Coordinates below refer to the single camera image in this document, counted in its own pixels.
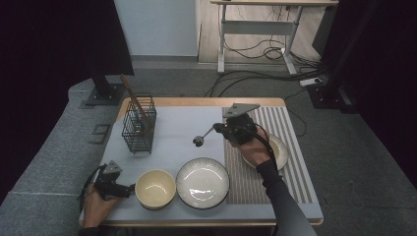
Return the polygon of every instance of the desk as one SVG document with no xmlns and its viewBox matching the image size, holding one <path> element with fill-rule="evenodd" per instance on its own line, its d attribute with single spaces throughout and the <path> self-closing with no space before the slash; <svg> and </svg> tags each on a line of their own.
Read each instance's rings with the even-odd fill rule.
<svg viewBox="0 0 417 236">
<path fill-rule="evenodd" d="M 189 98 L 155 97 L 156 125 L 152 153 L 129 152 L 121 134 L 123 116 L 130 98 L 123 101 L 113 125 L 101 164 L 115 160 L 123 169 L 117 183 L 131 185 L 150 169 L 164 169 L 174 178 L 179 169 L 197 157 L 213 158 L 225 165 L 230 175 L 230 190 L 219 206 L 195 209 L 185 205 L 178 195 L 163 209 L 143 208 L 135 195 L 123 200 L 103 222 L 114 226 L 239 226 L 275 225 L 275 217 L 262 187 L 262 179 L 242 158 L 229 158 L 229 147 L 220 134 L 205 137 L 202 147 L 194 147 L 192 139 L 202 135 L 216 122 L 222 122 L 222 113 L 233 102 L 258 103 L 261 108 L 250 113 L 263 127 L 268 127 L 286 143 L 291 157 L 281 174 L 290 193 L 296 199 L 312 224 L 321 224 L 323 214 L 308 174 L 301 150 L 281 98 Z M 272 117 L 265 119 L 263 113 Z"/>
<path fill-rule="evenodd" d="M 210 0 L 210 3 L 222 6 L 221 27 L 220 27 L 220 48 L 218 51 L 217 72 L 224 72 L 224 35 L 232 34 L 267 34 L 267 35 L 288 35 L 285 48 L 281 49 L 282 57 L 290 75 L 295 75 L 291 51 L 292 42 L 295 38 L 301 14 L 304 6 L 336 6 L 336 0 Z M 294 22 L 256 22 L 256 21 L 226 21 L 227 5 L 267 5 L 267 6 L 298 6 L 297 16 Z"/>
</svg>

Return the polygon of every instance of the power strip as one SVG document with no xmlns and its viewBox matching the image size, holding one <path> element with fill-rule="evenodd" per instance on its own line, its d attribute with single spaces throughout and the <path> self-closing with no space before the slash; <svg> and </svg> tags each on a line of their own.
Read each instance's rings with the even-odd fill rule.
<svg viewBox="0 0 417 236">
<path fill-rule="evenodd" d="M 305 87 L 305 86 L 309 86 L 309 85 L 318 85 L 322 82 L 322 80 L 320 80 L 319 78 L 312 78 L 312 79 L 307 79 L 304 81 L 300 81 L 300 86 L 301 87 Z"/>
</svg>

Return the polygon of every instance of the striped mat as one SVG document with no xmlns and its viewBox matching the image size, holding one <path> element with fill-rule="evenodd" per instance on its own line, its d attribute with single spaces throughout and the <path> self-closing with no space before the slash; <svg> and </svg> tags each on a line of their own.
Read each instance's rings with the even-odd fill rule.
<svg viewBox="0 0 417 236">
<path fill-rule="evenodd" d="M 223 107 L 223 114 L 228 107 Z M 283 106 L 260 107 L 248 113 L 254 122 L 279 137 L 288 147 L 290 157 L 279 170 L 291 196 L 298 204 L 316 203 L 317 196 L 297 142 L 288 111 Z M 240 151 L 224 141 L 225 167 L 230 175 L 230 190 L 226 202 L 232 205 L 270 204 L 262 177 L 241 157 Z"/>
</svg>

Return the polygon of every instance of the desk leg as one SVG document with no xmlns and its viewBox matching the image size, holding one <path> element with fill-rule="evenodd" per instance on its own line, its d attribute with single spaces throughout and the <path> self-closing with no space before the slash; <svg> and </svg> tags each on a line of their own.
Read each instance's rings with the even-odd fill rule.
<svg viewBox="0 0 417 236">
<path fill-rule="evenodd" d="M 285 43 L 285 48 L 281 49 L 282 56 L 284 58 L 285 64 L 288 68 L 290 75 L 296 75 L 297 71 L 295 71 L 294 64 L 292 63 L 292 56 L 289 54 L 291 52 L 291 46 L 294 42 L 295 33 L 297 32 L 298 25 L 300 24 L 301 14 L 303 13 L 303 6 L 298 7 L 297 17 L 293 22 L 291 34 L 288 36 L 288 40 Z"/>
<path fill-rule="evenodd" d="M 220 25 L 220 48 L 218 49 L 217 72 L 224 73 L 224 25 L 226 24 L 226 7 L 222 6 L 221 25 Z"/>
</svg>

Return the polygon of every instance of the black wire basket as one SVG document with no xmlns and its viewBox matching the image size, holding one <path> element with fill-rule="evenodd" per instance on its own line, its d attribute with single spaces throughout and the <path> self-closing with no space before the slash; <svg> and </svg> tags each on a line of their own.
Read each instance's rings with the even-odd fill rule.
<svg viewBox="0 0 417 236">
<path fill-rule="evenodd" d="M 150 93 L 135 93 L 137 102 L 129 101 L 123 120 L 122 137 L 129 151 L 152 152 L 153 133 L 156 122 L 156 109 Z"/>
</svg>

